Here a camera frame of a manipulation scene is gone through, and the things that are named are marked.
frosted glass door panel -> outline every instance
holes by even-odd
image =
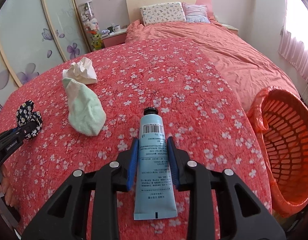
[[[41,0],[6,0],[0,10],[0,41],[22,84],[63,63],[50,35]]]
[[[0,54],[0,111],[10,94],[12,94],[17,89],[18,86],[15,84],[12,76],[6,68]]]
[[[72,0],[44,0],[67,60],[88,53]]]

curtain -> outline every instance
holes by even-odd
[[[286,0],[285,24],[278,52],[308,82],[308,9],[302,0]]]

barcode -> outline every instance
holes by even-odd
[[[163,126],[160,124],[145,124],[143,125],[143,133],[159,132],[163,133]]]

black cap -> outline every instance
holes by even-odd
[[[155,107],[147,107],[144,109],[144,115],[147,114],[158,114],[158,110]]]

pink bed sheet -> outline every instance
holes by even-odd
[[[210,18],[207,23],[159,23],[149,26],[137,20],[127,28],[126,43],[158,38],[191,38],[225,77],[244,111],[256,94],[268,86],[280,86],[299,97],[290,78],[267,57]]]

